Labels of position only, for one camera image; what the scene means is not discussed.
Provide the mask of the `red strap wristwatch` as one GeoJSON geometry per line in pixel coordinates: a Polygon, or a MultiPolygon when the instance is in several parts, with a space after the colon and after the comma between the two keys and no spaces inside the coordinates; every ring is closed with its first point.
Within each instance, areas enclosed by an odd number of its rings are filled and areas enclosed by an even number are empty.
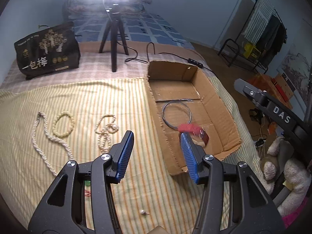
{"type": "Polygon", "coordinates": [[[197,124],[181,124],[178,126],[178,132],[188,133],[192,141],[199,146],[206,147],[209,141],[209,136],[206,131],[197,124]]]}

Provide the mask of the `dark thin bangle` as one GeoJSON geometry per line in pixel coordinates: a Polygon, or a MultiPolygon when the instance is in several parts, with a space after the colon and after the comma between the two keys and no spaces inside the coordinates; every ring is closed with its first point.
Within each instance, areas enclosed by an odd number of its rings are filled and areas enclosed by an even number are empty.
{"type": "Polygon", "coordinates": [[[165,128],[178,130],[181,124],[198,123],[198,99],[166,100],[160,107],[160,117],[165,128]]]}

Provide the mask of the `plush toy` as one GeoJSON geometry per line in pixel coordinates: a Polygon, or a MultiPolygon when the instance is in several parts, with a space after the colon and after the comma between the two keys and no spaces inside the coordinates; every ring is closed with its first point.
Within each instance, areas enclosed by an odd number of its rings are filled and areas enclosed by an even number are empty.
{"type": "Polygon", "coordinates": [[[293,157],[294,148],[283,137],[277,137],[260,161],[262,184],[282,217],[294,213],[303,203],[311,184],[311,174],[293,157]]]}

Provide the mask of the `loose pearl earring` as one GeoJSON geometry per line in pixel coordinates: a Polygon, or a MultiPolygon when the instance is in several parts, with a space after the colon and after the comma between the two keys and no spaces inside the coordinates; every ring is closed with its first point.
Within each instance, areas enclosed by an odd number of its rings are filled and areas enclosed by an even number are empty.
{"type": "Polygon", "coordinates": [[[141,215],[149,215],[149,213],[146,212],[145,210],[140,210],[140,214],[141,214],[141,215]]]}

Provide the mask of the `black metal rack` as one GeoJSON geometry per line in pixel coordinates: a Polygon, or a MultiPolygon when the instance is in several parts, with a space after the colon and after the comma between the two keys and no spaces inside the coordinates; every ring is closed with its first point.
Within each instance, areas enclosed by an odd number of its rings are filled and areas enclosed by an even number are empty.
{"type": "Polygon", "coordinates": [[[226,64],[267,71],[287,41],[287,28],[270,0],[239,0],[218,56],[226,64]]]}

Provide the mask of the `cardboard box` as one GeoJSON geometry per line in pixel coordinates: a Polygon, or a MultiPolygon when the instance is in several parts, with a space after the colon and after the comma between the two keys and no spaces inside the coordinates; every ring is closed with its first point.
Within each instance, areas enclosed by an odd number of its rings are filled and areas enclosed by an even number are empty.
{"type": "Polygon", "coordinates": [[[163,160],[171,176],[187,171],[174,126],[190,122],[203,128],[209,137],[203,145],[205,152],[220,161],[240,148],[242,141],[234,118],[198,67],[151,61],[145,88],[163,160]]]}

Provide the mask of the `checkered pink bedsheet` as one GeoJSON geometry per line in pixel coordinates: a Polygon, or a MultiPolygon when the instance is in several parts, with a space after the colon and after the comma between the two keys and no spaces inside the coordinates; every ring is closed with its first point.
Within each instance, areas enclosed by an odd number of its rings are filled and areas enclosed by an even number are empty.
{"type": "Polygon", "coordinates": [[[129,42],[129,46],[133,48],[133,50],[129,51],[129,57],[134,58],[138,55],[137,58],[143,60],[143,62],[136,60],[125,62],[127,56],[122,53],[123,48],[119,46],[117,72],[112,72],[110,51],[106,49],[104,53],[97,53],[97,45],[97,42],[82,42],[79,44],[81,56],[78,68],[43,75],[31,80],[25,79],[25,75],[20,72],[17,63],[14,61],[1,84],[1,90],[18,93],[64,83],[144,77],[147,74],[148,67],[146,62],[154,60],[187,63],[190,58],[203,64],[204,71],[209,77],[214,76],[204,58],[195,50],[167,44],[147,44],[134,41],[129,42]]]}

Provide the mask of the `blue patterned blanket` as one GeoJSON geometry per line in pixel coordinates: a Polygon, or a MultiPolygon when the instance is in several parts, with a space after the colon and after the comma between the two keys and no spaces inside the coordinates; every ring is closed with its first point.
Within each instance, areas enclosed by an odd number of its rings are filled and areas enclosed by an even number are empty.
{"type": "MultiPolygon", "coordinates": [[[[105,32],[107,16],[80,17],[73,19],[78,42],[100,42],[105,32]]],[[[194,49],[192,44],[167,21],[157,14],[141,13],[124,15],[122,22],[126,41],[153,42],[194,49]]]]}

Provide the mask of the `black snack bag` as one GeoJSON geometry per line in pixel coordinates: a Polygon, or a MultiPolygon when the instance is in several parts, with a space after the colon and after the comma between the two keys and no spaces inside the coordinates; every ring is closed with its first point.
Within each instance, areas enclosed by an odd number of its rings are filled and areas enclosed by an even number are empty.
{"type": "Polygon", "coordinates": [[[32,33],[14,43],[17,66],[27,80],[79,67],[80,50],[74,23],[32,33]]]}

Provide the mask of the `black tripod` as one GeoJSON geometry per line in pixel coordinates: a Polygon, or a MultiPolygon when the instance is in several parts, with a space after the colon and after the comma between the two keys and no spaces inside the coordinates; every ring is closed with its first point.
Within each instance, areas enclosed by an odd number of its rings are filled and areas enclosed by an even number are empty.
{"type": "Polygon", "coordinates": [[[128,46],[126,43],[125,30],[121,17],[121,10],[118,3],[114,2],[110,9],[105,9],[108,14],[108,22],[102,36],[102,41],[99,46],[98,53],[103,53],[104,46],[107,41],[108,36],[110,36],[111,42],[111,68],[112,72],[117,72],[117,45],[118,36],[120,36],[124,48],[124,53],[126,56],[129,55],[128,46]]]}

